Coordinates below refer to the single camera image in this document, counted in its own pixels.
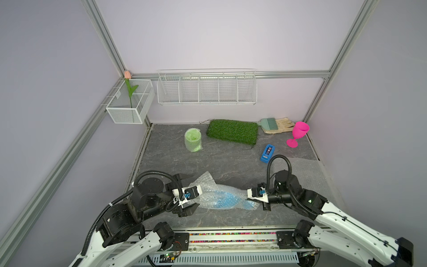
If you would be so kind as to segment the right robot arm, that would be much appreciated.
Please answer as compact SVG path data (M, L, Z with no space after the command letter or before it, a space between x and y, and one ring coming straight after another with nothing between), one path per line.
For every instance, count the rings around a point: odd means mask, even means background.
M319 193L304 189L292 173L290 160L275 155L266 169L266 181L248 191L264 210L282 204L304 216L292 234L298 248L326 249L360 267L412 267L414 245L367 227Z

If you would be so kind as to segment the bubble wrap sheet stack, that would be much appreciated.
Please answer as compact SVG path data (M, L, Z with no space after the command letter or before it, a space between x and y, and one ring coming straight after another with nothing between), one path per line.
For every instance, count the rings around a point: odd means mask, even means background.
M292 167L292 174L298 178L304 189L313 190L326 197L329 201L335 202L334 188L319 161L300 158L290 158L289 161Z

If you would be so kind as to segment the blue tape dispenser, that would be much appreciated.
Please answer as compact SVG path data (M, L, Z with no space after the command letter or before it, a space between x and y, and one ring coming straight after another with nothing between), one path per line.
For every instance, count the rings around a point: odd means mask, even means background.
M266 145L260 157L260 161L267 164L271 160L274 154L274 151L275 151L275 147L273 145L270 145L270 144Z

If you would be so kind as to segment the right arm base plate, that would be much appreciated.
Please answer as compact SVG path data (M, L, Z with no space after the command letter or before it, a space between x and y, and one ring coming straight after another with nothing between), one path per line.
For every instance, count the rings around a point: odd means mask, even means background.
M277 231L276 237L280 249L314 249L308 237L308 233L295 231Z

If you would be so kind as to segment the blue plastic wine glass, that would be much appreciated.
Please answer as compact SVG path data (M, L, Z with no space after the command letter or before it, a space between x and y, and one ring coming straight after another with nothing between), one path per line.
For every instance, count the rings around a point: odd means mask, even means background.
M220 210L237 209L242 207L245 200L242 195L217 191L212 194L212 198L209 201L209 208Z

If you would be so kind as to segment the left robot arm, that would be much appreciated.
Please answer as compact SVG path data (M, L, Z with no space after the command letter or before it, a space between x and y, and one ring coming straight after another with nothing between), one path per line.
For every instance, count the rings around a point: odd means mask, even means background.
M157 223L147 232L143 223L164 212L180 218L192 215L202 195L200 185L183 187L186 175L163 171L144 171L135 178L129 191L110 202L96 218L83 248L71 263L73 267L131 267L157 251L165 251L159 262L173 264L189 248L189 235L175 233L167 222Z

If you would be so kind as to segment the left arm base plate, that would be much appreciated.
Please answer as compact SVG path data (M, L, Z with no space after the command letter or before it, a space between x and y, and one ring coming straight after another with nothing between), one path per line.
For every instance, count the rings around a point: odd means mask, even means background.
M190 245L189 233L175 233L173 237L160 240L162 251L188 251Z

